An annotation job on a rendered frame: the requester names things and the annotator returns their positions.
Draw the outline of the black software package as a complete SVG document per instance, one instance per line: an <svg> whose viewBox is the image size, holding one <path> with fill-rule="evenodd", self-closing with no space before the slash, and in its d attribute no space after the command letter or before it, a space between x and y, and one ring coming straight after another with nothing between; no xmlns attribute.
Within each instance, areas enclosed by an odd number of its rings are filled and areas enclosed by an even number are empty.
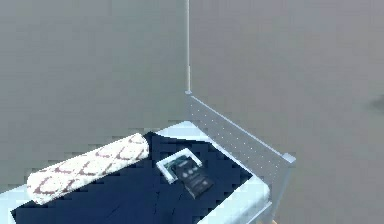
<svg viewBox="0 0 384 224"><path fill-rule="evenodd" d="M174 165L172 170L194 199L214 185L214 182L194 160L189 159Z"/></svg>

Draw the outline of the pale blue bed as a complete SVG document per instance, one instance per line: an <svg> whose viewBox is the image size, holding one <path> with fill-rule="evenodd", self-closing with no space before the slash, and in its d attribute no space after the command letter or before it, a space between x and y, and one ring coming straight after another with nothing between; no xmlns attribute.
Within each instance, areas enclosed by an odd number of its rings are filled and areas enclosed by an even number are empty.
<svg viewBox="0 0 384 224"><path fill-rule="evenodd" d="M187 119L154 133L208 142L252 175L197 224L253 224L256 221L270 224L289 170L294 165L294 157L277 152L192 94L186 96L186 108ZM94 146L86 152L101 146L104 145ZM0 224L16 224L12 211L28 202L33 201L27 193L27 182L1 193Z"/></svg>

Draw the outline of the white framed book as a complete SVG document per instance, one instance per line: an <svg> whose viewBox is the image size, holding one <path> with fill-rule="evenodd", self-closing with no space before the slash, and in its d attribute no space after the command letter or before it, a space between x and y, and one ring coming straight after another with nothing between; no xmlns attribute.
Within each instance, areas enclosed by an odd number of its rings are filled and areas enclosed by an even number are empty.
<svg viewBox="0 0 384 224"><path fill-rule="evenodd" d="M202 166L200 159L195 156L188 148L184 148L156 163L157 168L167 180L169 184L172 184L177 180L177 176L172 170L172 166L179 164L187 159L192 159L199 167Z"/></svg>

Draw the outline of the dark blue bed cover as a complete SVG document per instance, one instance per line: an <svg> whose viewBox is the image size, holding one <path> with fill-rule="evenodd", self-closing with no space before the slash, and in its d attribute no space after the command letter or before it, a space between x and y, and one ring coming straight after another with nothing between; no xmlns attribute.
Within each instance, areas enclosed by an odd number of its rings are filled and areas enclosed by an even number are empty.
<svg viewBox="0 0 384 224"><path fill-rule="evenodd" d="M46 205L28 202L12 211L16 224L197 224L252 176L212 144L144 135L149 156ZM213 186L193 198L170 184L156 163L184 148L203 163Z"/></svg>

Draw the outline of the white patterned bolster pillow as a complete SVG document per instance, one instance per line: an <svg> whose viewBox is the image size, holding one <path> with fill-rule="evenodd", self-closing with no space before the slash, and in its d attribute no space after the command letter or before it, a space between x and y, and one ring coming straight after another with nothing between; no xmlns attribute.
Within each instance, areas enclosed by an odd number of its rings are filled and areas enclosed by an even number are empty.
<svg viewBox="0 0 384 224"><path fill-rule="evenodd" d="M139 133L31 173L27 193L38 205L71 193L95 180L135 164L149 155Z"/></svg>

